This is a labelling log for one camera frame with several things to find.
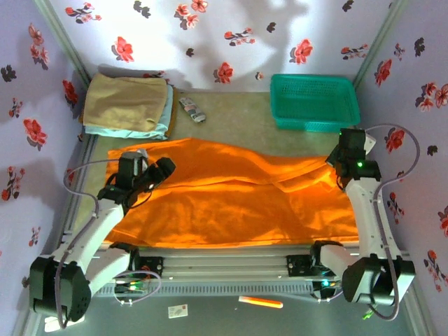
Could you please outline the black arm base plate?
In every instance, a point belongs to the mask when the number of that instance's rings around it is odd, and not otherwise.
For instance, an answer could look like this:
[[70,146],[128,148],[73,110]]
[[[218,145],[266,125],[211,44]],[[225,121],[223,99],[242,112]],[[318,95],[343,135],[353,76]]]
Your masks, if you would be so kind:
[[133,271],[150,271],[162,276],[164,258],[160,256],[144,256],[135,259],[130,267]]
[[333,277],[335,274],[322,265],[315,265],[310,255],[287,255],[289,277]]

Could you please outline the orange marker pen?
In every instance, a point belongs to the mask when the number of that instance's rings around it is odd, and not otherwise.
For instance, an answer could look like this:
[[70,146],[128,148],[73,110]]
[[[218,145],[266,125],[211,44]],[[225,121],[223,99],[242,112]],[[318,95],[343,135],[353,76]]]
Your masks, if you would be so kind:
[[248,296],[240,295],[238,297],[238,301],[241,303],[248,304],[248,305],[255,305],[255,306],[259,306],[259,307],[269,307],[269,308],[273,308],[273,309],[282,309],[284,307],[284,304],[280,301],[268,300],[268,299],[259,298],[259,297],[248,297]]

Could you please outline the tan folded trousers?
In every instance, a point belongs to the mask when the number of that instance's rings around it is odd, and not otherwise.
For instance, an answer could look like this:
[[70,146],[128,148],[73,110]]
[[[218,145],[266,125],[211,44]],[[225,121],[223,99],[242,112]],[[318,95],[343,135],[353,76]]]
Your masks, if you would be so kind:
[[162,78],[110,78],[96,73],[87,90],[83,125],[110,130],[153,131],[168,98]]

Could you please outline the white plastic clip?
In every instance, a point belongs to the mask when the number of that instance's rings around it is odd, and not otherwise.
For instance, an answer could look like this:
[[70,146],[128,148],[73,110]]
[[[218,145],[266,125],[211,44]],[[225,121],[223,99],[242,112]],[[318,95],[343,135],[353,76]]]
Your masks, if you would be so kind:
[[[85,320],[85,317],[83,316],[82,318],[80,318],[79,320],[77,320],[75,322],[69,321],[66,326],[71,327],[76,324],[84,322],[84,320]],[[61,330],[61,327],[60,327],[60,324],[56,317],[49,316],[49,317],[44,318],[44,332],[45,333],[53,333],[58,330]]]

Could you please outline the controller board green light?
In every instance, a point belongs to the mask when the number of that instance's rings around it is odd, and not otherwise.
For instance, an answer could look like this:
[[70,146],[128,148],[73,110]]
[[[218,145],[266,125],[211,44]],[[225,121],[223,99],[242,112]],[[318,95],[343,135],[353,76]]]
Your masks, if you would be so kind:
[[115,282],[114,293],[126,294],[126,293],[142,293],[148,288],[148,284],[145,281],[131,281],[126,282],[123,280],[117,280]]
[[311,295],[317,300],[331,301],[342,295],[342,287],[339,281],[328,279],[313,281],[313,293]]

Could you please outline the aluminium corner post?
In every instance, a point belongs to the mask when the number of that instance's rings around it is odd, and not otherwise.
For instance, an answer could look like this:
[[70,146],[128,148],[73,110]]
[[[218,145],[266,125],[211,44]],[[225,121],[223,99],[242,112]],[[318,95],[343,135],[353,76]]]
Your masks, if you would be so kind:
[[57,16],[55,9],[53,8],[50,0],[32,0],[33,3],[38,8],[39,13],[43,16],[44,20],[51,29],[53,36],[56,38],[57,42],[60,44],[64,51],[64,54],[71,61],[74,69],[80,76],[80,80],[85,88],[90,84],[91,77],[79,55],[75,49],[69,35],[64,28],[62,22]]
[[393,31],[396,23],[399,21],[400,16],[403,14],[403,11],[406,9],[409,2],[410,0],[393,0],[391,2],[388,15],[380,27],[378,34],[374,38],[370,51],[367,53],[365,60],[361,64],[360,69],[353,80],[355,90],[358,89],[359,85],[363,81],[370,65],[375,60],[377,53],[381,50],[382,44],[385,42],[388,35]]

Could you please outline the green plastic basket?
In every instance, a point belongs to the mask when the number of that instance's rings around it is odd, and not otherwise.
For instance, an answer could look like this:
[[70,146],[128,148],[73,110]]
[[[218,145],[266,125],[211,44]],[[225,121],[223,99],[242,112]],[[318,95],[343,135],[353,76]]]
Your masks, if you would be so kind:
[[361,121],[354,86],[339,76],[274,74],[270,106],[282,130],[338,133]]

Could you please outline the aluminium front frame rails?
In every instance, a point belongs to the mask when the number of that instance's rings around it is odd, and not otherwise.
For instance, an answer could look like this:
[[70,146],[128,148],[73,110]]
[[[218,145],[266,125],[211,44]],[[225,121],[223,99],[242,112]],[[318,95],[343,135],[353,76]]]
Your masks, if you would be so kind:
[[[160,256],[164,258],[163,281],[288,281],[294,278],[305,281],[340,279],[338,276],[289,277],[286,256],[310,255],[312,246],[284,245],[244,248],[141,248],[138,257]],[[92,279],[105,272],[109,281],[130,269],[133,261],[123,257],[124,251],[113,249],[99,251],[87,268],[86,277]]]

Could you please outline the orange trousers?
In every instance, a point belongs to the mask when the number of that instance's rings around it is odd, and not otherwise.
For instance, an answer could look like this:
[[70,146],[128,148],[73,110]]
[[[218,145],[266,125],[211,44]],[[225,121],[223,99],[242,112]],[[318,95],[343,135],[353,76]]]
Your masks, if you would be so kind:
[[323,157],[282,157],[224,143],[181,139],[143,143],[174,173],[141,196],[108,242],[214,249],[357,242],[354,212]]

